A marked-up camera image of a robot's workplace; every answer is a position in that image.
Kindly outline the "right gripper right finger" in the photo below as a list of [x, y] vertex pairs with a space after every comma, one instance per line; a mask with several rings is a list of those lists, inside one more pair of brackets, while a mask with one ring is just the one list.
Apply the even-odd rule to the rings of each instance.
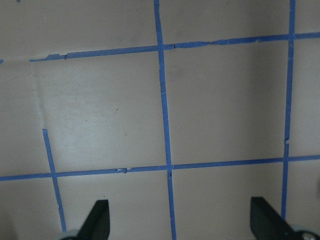
[[250, 230], [256, 240], [295, 239], [295, 231], [263, 197], [250, 199]]

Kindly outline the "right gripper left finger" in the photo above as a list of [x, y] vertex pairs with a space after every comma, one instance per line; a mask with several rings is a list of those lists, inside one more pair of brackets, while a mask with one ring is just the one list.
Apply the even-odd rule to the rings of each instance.
[[77, 240], [107, 240], [110, 236], [109, 201], [97, 200], [76, 235]]

